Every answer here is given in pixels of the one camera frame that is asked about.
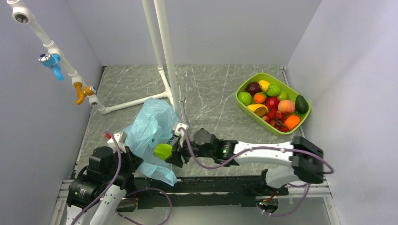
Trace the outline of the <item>red fake cherry bunch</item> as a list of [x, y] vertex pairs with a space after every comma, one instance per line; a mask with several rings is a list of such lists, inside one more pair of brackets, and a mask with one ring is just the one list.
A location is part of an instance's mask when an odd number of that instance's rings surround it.
[[262, 117], [262, 119], [274, 127], [276, 130], [287, 133], [289, 132], [289, 128], [284, 124], [286, 119], [286, 115], [280, 111], [271, 110], [266, 115]]

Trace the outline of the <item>blue tap valve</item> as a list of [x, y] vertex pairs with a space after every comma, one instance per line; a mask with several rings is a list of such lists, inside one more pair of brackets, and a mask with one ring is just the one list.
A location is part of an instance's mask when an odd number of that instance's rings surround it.
[[43, 53], [38, 58], [38, 61], [45, 67], [50, 68], [54, 76], [59, 80], [64, 80], [64, 76], [61, 72], [60, 56], [57, 54], [51, 54], [49, 52]]

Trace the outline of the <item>white pipe with taps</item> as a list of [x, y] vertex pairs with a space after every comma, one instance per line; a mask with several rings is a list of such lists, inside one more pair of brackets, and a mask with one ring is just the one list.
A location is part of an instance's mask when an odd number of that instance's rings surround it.
[[[66, 70], [68, 76], [71, 78], [73, 86], [76, 82], [82, 83], [83, 88], [88, 86], [79, 72], [74, 69], [69, 61], [65, 58], [59, 46], [47, 35], [47, 33], [36, 20], [35, 15], [26, 6], [26, 4], [22, 0], [8, 0], [7, 4], [12, 8], [13, 20], [19, 24], [28, 25], [46, 48], [46, 53], [57, 54], [60, 56], [61, 72], [63, 68]], [[92, 107], [100, 106], [99, 99], [96, 94], [87, 96], [85, 99], [89, 100], [89, 103]]]

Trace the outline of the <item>orange tap valve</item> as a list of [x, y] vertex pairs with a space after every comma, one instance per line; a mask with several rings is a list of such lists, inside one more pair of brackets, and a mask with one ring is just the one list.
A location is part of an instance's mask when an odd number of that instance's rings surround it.
[[74, 87], [77, 92], [77, 100], [76, 100], [77, 105], [81, 105], [87, 96], [96, 94], [96, 89], [93, 86], [86, 86], [83, 88], [82, 83], [76, 82], [74, 83]]

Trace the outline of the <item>yellow fake lemon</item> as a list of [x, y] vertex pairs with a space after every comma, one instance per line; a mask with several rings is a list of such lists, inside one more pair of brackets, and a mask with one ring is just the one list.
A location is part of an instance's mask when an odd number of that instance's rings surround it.
[[258, 84], [263, 92], [266, 92], [270, 86], [270, 83], [265, 80], [259, 80]]

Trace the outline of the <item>dark purple fake plum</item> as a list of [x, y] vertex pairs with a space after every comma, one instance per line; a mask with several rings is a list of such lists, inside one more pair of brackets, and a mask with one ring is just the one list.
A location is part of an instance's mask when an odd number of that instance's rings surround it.
[[253, 97], [256, 93], [262, 92], [262, 88], [258, 82], [251, 82], [246, 86], [245, 91]]

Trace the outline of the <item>steel wrench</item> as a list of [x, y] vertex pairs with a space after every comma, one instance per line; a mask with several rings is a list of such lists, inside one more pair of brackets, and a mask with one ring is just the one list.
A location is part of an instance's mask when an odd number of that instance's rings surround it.
[[180, 106], [180, 112], [181, 112], [181, 121], [182, 123], [187, 124], [187, 119], [186, 119], [186, 105], [185, 105], [185, 97], [182, 97], [179, 99], [179, 106]]

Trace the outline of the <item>dark green fake avocado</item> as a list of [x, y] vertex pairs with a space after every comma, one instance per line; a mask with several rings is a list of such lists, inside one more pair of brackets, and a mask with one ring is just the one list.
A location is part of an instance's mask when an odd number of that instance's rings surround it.
[[309, 104], [302, 95], [296, 97], [295, 108], [299, 114], [305, 114], [309, 111]]

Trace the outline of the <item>small orange fake fruit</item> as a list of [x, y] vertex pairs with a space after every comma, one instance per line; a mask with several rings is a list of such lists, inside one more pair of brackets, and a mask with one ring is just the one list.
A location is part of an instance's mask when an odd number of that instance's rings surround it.
[[265, 92], [258, 92], [255, 93], [253, 96], [253, 101], [256, 104], [263, 104], [267, 100], [268, 96], [266, 95]]

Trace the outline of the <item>red fake apple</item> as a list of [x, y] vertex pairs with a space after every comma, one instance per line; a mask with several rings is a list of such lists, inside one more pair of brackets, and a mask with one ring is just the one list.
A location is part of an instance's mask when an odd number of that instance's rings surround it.
[[270, 110], [277, 110], [278, 105], [280, 101], [277, 99], [277, 97], [268, 97], [267, 100], [265, 101], [265, 106]]

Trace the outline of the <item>green fake apple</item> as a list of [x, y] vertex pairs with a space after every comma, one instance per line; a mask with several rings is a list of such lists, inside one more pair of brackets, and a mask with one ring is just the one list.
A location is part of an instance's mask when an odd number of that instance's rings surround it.
[[248, 92], [240, 92], [238, 93], [238, 100], [240, 103], [242, 103], [245, 106], [248, 106], [252, 102], [252, 96]]

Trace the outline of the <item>fake peach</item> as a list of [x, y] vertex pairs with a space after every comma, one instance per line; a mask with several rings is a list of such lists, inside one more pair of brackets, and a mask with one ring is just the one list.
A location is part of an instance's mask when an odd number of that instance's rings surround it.
[[278, 104], [278, 111], [284, 114], [291, 114], [295, 111], [295, 103], [290, 100], [282, 100]]

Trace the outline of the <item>green fake pear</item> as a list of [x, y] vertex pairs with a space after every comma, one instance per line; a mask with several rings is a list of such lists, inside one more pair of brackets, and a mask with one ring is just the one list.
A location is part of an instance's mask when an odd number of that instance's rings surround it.
[[158, 144], [154, 148], [153, 153], [157, 158], [166, 161], [172, 155], [172, 146], [166, 143]]

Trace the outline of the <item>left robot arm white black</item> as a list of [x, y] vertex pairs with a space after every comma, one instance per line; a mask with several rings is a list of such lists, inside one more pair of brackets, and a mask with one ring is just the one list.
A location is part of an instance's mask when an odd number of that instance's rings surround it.
[[97, 147], [69, 185], [66, 224], [106, 225], [120, 201], [134, 193], [134, 172], [142, 163], [128, 148], [118, 154]]

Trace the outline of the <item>light green fake lime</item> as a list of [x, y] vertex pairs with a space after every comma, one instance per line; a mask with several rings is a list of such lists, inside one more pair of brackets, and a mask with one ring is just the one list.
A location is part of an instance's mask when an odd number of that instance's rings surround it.
[[279, 95], [277, 96], [277, 99], [279, 101], [289, 100], [289, 94], [286, 91], [281, 90]]

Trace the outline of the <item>yellow fake mango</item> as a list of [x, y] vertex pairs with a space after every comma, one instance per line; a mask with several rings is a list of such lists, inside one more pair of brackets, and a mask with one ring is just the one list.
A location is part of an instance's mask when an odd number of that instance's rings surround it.
[[266, 116], [269, 112], [269, 109], [263, 104], [251, 104], [248, 105], [247, 108], [261, 118]]

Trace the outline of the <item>orange fake tangerine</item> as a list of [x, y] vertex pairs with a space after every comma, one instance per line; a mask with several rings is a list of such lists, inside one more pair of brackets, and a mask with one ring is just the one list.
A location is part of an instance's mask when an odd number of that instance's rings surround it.
[[293, 130], [299, 123], [301, 118], [297, 115], [290, 115], [285, 119], [283, 124], [288, 128], [289, 131]]

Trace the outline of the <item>bumpy green fake fruit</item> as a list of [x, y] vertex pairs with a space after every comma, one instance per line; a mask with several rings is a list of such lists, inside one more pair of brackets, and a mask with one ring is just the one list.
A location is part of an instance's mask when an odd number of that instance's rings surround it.
[[281, 92], [281, 89], [279, 86], [274, 85], [274, 84], [270, 84], [266, 90], [266, 94], [269, 97], [277, 97]]

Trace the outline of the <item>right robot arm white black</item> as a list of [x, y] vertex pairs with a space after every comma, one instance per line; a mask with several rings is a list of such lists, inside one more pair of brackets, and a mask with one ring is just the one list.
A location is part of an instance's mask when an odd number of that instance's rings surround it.
[[190, 159], [211, 158], [216, 163], [214, 169], [254, 163], [276, 165], [276, 168], [266, 170], [258, 183], [259, 190], [269, 195], [277, 188], [295, 181], [323, 183], [323, 156], [321, 148], [302, 136], [295, 136], [284, 143], [253, 144], [219, 139], [202, 128], [193, 138], [180, 132], [177, 143], [166, 151], [164, 160], [183, 167]]

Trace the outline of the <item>light blue plastic bag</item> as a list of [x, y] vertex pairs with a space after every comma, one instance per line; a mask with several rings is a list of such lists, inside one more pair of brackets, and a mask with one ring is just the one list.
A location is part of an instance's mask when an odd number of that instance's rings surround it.
[[167, 101], [150, 98], [144, 102], [134, 122], [123, 130], [127, 134], [125, 145], [143, 159], [137, 171], [170, 186], [177, 183], [173, 166], [155, 156], [154, 149], [158, 144], [172, 141], [172, 128], [178, 122], [180, 119]]

